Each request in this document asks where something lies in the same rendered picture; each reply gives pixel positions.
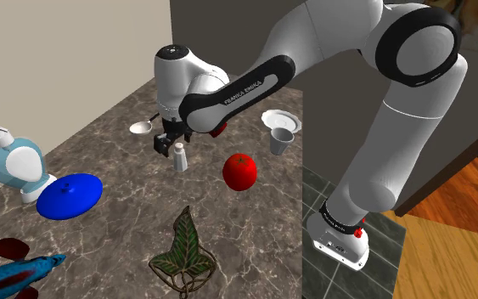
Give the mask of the red tomato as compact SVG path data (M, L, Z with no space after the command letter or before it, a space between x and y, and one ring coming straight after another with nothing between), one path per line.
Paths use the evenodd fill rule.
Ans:
M222 177L230 189L247 190L256 182L256 163L246 154L233 154L224 163Z

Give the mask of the grey cup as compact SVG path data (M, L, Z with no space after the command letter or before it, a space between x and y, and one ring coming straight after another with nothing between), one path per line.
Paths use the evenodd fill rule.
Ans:
M283 127L275 127L270 133L270 150L274 155L282 155L294 141L294 134Z

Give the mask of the white salt shaker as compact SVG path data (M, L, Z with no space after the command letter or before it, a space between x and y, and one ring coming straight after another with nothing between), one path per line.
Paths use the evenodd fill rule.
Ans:
M184 172L188 168L188 162L186 157L185 148L183 143L175 143L174 144L174 169L178 172Z

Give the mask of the blue round lid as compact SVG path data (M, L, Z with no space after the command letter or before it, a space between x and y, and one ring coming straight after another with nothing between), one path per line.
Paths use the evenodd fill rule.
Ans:
M93 208L103 193L102 181L88 173L74 173L49 184L37 199L37 212L51 220L78 217Z

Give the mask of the green leaf brooch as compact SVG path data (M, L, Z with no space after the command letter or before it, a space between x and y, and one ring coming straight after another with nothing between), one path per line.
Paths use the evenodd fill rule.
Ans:
M179 299L188 299L211 279L217 270L217 260L201 245L189 206L176 218L172 229L170 250L152 257L149 267L178 293Z

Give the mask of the white saucer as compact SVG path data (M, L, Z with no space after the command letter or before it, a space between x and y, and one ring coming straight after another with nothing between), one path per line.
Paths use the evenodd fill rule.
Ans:
M299 118L285 110L266 110L262 113L261 120L270 129L282 127L297 133L302 128Z

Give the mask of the dark tiled robot stand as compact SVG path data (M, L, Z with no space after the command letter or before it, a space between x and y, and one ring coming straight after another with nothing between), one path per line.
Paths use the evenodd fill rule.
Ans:
M370 253L357 272L316 250L303 231L302 299L393 299L406 229L380 213L369 213L363 227Z

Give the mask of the blue soap dispenser bottle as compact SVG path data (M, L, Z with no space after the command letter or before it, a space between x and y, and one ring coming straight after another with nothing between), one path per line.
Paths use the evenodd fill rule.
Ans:
M57 178L47 172L40 148L0 127L0 184L20 191L24 204L38 199Z

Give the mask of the blue and red fish figure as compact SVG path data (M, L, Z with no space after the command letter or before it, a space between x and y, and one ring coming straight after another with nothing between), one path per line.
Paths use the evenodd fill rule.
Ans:
M12 262L0 266L0 299L38 299L39 292L31 284L58 267L66 255L40 256L26 260L30 247L16 238L0 239L0 257Z

